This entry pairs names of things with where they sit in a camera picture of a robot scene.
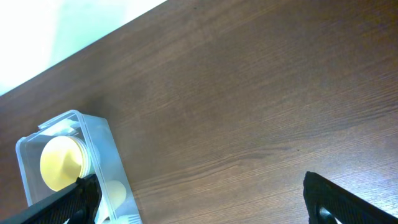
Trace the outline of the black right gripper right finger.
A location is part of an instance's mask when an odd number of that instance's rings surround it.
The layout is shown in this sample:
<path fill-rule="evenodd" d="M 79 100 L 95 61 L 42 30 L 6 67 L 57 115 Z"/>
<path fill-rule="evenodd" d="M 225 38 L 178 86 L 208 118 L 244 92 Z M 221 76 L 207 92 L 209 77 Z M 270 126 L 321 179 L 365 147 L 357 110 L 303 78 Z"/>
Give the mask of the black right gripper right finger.
<path fill-rule="evenodd" d="M 355 196 L 315 172 L 303 181 L 309 224 L 397 223 L 397 218 Z"/>

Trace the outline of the green plastic bowl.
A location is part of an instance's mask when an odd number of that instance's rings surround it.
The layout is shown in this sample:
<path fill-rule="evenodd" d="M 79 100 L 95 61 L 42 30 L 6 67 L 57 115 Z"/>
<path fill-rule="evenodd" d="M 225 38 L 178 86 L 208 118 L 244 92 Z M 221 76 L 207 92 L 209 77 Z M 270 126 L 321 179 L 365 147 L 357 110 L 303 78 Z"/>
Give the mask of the green plastic bowl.
<path fill-rule="evenodd" d="M 86 177 L 90 174 L 94 174 L 95 170 L 94 170 L 94 167 L 92 164 L 91 152 L 90 152 L 88 146 L 80 138 L 73 137 L 73 140 L 79 146 L 80 151 L 82 153 L 82 165 L 81 165 L 80 178 Z"/>

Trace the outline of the yellow plastic cup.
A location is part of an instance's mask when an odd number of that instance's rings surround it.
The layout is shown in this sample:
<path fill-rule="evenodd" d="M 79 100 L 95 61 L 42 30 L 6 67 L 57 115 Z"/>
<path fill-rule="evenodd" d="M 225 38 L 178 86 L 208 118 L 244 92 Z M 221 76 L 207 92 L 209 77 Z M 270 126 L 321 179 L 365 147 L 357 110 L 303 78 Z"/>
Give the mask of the yellow plastic cup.
<path fill-rule="evenodd" d="M 108 193 L 108 202 L 102 197 L 99 203 L 97 220 L 105 220 L 109 217 L 109 213 L 115 211 L 126 199 L 126 188 L 117 180 L 111 180 L 106 183 L 106 189 Z"/>

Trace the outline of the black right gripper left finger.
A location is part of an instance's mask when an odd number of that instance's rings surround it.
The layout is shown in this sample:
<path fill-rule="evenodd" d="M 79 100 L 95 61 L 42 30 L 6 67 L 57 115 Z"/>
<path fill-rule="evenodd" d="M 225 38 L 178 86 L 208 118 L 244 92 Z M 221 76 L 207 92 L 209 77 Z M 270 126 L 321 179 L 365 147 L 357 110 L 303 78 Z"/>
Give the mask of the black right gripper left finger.
<path fill-rule="evenodd" d="M 94 223 L 101 198 L 102 191 L 99 180 L 95 174 L 90 174 L 84 178 L 77 178 L 76 182 L 71 185 L 1 223 Z"/>

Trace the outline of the yellow plastic bowl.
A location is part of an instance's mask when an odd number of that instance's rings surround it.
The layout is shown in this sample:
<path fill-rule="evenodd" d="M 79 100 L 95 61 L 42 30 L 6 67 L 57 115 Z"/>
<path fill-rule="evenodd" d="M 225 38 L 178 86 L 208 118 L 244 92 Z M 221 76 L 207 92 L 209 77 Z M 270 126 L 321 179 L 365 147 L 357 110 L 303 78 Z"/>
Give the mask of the yellow plastic bowl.
<path fill-rule="evenodd" d="M 40 156 L 40 174 L 51 190 L 58 192 L 81 178 L 84 155 L 77 141 L 69 136 L 52 138 Z"/>

